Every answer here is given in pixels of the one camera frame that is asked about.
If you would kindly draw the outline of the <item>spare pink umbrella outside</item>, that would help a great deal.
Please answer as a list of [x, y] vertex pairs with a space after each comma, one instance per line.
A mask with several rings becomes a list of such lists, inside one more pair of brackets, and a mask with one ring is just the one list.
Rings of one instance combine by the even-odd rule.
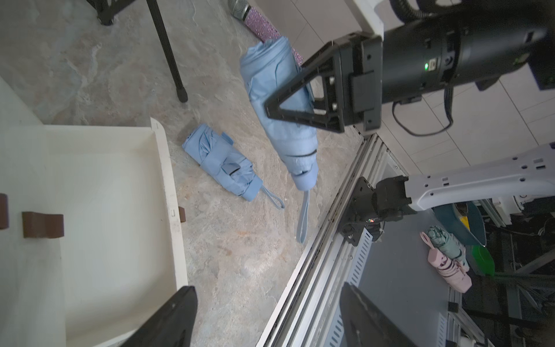
[[439, 275], [449, 284], [452, 289], [464, 294], [472, 286], [472, 280], [462, 265], [457, 260], [452, 260], [438, 248], [436, 248], [430, 238], [421, 232], [423, 242], [430, 248], [427, 260], [436, 269]]

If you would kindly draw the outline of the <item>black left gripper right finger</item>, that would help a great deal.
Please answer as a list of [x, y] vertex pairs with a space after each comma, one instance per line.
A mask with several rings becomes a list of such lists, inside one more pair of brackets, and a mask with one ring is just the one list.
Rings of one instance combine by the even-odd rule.
[[347, 346], [416, 346], [353, 284], [344, 283], [340, 308]]

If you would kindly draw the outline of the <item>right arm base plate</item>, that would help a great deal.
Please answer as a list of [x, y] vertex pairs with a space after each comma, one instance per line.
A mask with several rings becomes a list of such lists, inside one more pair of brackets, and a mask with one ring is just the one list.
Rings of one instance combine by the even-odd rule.
[[337, 231], [345, 241], [357, 247], [364, 230], [377, 241], [383, 234], [384, 222], [376, 211], [374, 188], [366, 178], [359, 177], [348, 204], [341, 216]]

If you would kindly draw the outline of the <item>white bottom drawer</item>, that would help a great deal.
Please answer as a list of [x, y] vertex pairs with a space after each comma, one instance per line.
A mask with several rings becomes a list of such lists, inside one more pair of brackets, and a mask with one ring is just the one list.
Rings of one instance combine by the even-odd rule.
[[166, 133], [44, 128], [53, 212], [24, 212], [23, 233], [59, 241], [65, 346], [113, 346], [187, 282]]

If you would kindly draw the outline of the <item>aluminium rail frame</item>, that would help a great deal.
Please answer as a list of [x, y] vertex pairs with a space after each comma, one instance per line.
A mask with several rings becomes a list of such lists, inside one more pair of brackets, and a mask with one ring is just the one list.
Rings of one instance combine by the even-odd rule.
[[364, 177], [376, 184], [386, 172], [395, 176], [406, 173], [383, 139], [373, 134], [361, 143], [320, 230], [308, 238], [259, 346], [341, 345], [341, 288], [345, 282], [360, 282], [372, 238], [364, 232], [360, 244], [354, 246], [337, 227], [357, 179]]

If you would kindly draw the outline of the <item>white three-drawer cabinet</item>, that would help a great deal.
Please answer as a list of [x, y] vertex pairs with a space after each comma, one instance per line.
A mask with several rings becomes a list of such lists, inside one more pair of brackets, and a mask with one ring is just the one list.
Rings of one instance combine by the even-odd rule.
[[46, 130], [1, 82], [1, 345], [65, 346], [61, 252], [55, 239], [26, 238], [23, 213], [53, 212]]

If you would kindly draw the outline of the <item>light blue folded umbrella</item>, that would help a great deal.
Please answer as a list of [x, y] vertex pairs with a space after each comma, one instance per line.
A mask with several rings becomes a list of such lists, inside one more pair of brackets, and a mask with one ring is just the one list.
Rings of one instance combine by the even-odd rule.
[[206, 124], [199, 125], [182, 145], [200, 166], [224, 189], [251, 202], [259, 192], [267, 195], [276, 208], [285, 203], [270, 192], [254, 172], [252, 162], [234, 147], [234, 141], [224, 132], [217, 133]]

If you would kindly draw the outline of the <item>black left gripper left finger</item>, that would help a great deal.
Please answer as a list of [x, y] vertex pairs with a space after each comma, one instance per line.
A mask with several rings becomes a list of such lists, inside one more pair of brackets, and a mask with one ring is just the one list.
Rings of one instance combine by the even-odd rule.
[[195, 287], [181, 287], [122, 346], [190, 346], [197, 308]]

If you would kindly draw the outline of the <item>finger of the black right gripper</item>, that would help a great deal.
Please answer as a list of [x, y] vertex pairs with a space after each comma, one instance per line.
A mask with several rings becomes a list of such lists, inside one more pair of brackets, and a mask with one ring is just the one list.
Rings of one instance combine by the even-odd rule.
[[312, 56], [297, 75], [265, 101], [268, 118], [343, 133], [347, 101], [344, 48], [331, 41]]

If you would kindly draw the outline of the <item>spare green umbrella outside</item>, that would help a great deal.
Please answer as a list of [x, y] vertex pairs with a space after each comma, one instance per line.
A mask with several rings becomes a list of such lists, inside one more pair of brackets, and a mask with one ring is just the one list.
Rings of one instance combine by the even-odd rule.
[[439, 226], [431, 226], [425, 234], [429, 237], [434, 247], [449, 259], [458, 262], [465, 273], [470, 270], [466, 259], [465, 247], [453, 234]]

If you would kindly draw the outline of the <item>purple glitter microphone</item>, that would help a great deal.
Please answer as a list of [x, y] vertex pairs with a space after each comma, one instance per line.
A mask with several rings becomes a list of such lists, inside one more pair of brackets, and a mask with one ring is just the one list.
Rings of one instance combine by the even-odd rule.
[[232, 16], [244, 24], [260, 40], [254, 47], [255, 52], [248, 55], [270, 61], [270, 59], [283, 60], [289, 56], [297, 65], [304, 62], [302, 56], [292, 48], [287, 37], [282, 36], [274, 25], [256, 7], [248, 1], [229, 0], [228, 9]]

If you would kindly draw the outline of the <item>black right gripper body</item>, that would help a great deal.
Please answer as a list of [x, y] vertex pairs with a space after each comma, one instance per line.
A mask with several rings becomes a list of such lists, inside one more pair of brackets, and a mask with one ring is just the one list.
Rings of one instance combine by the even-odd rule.
[[455, 87], [480, 91], [529, 67], [538, 88], [554, 88], [553, 1], [392, 1], [400, 26], [382, 25], [375, 1], [350, 1], [362, 29], [339, 45], [338, 130], [381, 125], [384, 104], [411, 104], [435, 91], [452, 114]]

